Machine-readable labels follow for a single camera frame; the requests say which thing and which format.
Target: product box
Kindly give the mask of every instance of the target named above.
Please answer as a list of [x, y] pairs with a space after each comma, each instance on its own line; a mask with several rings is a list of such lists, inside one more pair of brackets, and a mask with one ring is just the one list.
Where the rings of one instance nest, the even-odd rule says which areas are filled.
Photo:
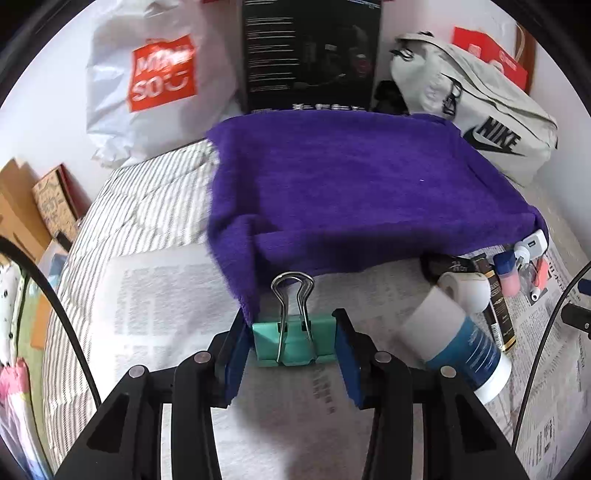
[[493, 266], [486, 259], [486, 254], [472, 258], [476, 268], [491, 284], [491, 302], [484, 311], [484, 318], [491, 330], [492, 337], [501, 352], [509, 351], [517, 341], [509, 308], [501, 290], [501, 282]]
[[70, 193], [66, 169], [58, 165], [32, 189], [33, 198], [43, 222], [54, 238], [59, 232], [73, 242], [78, 234], [76, 222], [81, 217], [79, 208]]
[[0, 235], [37, 263], [51, 242], [51, 235], [35, 205], [33, 182], [14, 159], [0, 171]]
[[485, 33], [456, 27], [453, 32], [452, 43], [472, 53], [479, 59], [494, 65], [509, 80], [522, 90], [525, 90], [527, 70]]
[[382, 0], [243, 0], [250, 112], [368, 110]]

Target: metal clip handle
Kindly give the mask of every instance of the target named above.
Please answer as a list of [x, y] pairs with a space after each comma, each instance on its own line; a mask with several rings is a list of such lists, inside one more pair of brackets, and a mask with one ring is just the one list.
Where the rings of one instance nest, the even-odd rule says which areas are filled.
[[284, 332], [287, 331], [287, 310], [288, 303], [283, 296], [283, 293], [279, 291], [279, 285], [285, 280], [297, 280], [300, 282], [300, 289], [297, 292], [297, 305], [300, 309], [300, 316], [303, 318], [304, 325], [306, 326], [306, 333], [308, 334], [308, 342], [312, 351], [314, 361], [318, 358], [316, 354], [316, 348], [314, 347], [314, 340], [312, 338], [312, 329], [310, 326], [310, 319], [308, 318], [308, 308], [306, 302], [308, 297], [314, 290], [314, 279], [302, 272], [285, 272], [277, 275], [271, 282], [271, 290], [275, 296], [279, 299], [281, 304], [281, 323], [279, 326], [279, 348], [277, 349], [277, 363], [280, 363], [281, 353], [283, 349]]

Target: purple towel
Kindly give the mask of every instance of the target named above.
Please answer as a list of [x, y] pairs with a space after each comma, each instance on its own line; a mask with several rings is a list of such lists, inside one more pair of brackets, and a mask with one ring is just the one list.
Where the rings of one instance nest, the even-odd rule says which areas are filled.
[[249, 323], [259, 287], [285, 271], [354, 272], [547, 234], [538, 210], [435, 116], [260, 113], [209, 138], [220, 166], [207, 233]]

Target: white cap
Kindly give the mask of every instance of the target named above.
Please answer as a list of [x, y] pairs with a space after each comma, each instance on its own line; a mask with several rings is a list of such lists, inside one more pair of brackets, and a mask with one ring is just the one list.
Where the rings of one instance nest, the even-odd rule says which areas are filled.
[[533, 301], [538, 301], [540, 299], [541, 293], [542, 293], [542, 291], [540, 290], [539, 287], [534, 287], [531, 289], [530, 297]]
[[544, 255], [546, 250], [548, 250], [548, 240], [546, 240], [542, 230], [536, 230], [530, 236], [515, 244], [513, 247], [513, 250], [516, 252], [515, 256], [517, 256], [517, 250], [521, 250], [522, 248], [525, 248], [530, 254], [528, 258], [529, 262], [530, 259], [533, 260]]
[[483, 405], [486, 405], [499, 393], [501, 393], [501, 390], [503, 390], [509, 381], [511, 368], [511, 360], [509, 360], [504, 353], [501, 353], [499, 364], [496, 366], [495, 371], [492, 373], [491, 377], [484, 383], [483, 386], [474, 392], [478, 397], [478, 400], [480, 400]]
[[491, 283], [482, 273], [444, 273], [437, 282], [467, 314], [486, 310], [491, 301]]

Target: screw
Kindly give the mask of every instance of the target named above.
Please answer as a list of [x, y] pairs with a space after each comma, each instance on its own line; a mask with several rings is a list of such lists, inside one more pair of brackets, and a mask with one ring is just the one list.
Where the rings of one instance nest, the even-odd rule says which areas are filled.
[[392, 359], [392, 355], [390, 355], [388, 352], [376, 352], [374, 358], [379, 364], [388, 364]]
[[456, 378], [456, 369], [449, 365], [443, 366], [440, 372], [445, 378]]
[[197, 352], [193, 357], [193, 360], [195, 360], [195, 362], [198, 364], [206, 364], [211, 359], [212, 354], [210, 354], [209, 352]]
[[129, 376], [131, 378], [139, 378], [145, 373], [146, 369], [141, 365], [136, 365], [129, 369]]

